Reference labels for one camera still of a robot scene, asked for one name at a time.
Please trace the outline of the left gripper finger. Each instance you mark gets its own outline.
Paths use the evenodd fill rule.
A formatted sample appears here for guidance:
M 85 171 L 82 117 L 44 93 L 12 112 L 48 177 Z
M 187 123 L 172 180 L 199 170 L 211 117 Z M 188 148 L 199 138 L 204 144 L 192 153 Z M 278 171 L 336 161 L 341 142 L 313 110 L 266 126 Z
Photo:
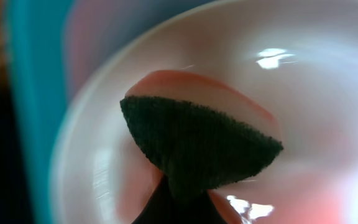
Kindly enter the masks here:
M 210 196 L 205 192 L 189 203 L 173 199 L 168 177 L 158 187 L 133 224 L 226 224 Z

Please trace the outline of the green and orange sponge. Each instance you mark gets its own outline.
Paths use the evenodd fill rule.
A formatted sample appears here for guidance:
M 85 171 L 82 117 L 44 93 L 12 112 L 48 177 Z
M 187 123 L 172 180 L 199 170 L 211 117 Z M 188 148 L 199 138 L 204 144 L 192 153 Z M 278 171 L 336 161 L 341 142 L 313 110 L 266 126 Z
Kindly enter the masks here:
M 256 176 L 283 150 L 268 111 L 196 73 L 152 72 L 127 91 L 120 107 L 135 143 L 181 202 Z

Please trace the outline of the white plate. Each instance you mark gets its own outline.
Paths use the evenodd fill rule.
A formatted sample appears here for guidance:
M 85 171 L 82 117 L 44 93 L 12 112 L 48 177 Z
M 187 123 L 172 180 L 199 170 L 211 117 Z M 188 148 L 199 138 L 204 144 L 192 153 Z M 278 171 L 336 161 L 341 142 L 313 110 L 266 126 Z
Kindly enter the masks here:
M 358 223 L 358 1 L 215 1 L 107 59 L 77 94 L 53 152 L 55 223 L 130 223 L 154 184 L 119 107 L 146 74 L 183 69 L 258 102 L 284 151 L 220 190 L 249 223 Z

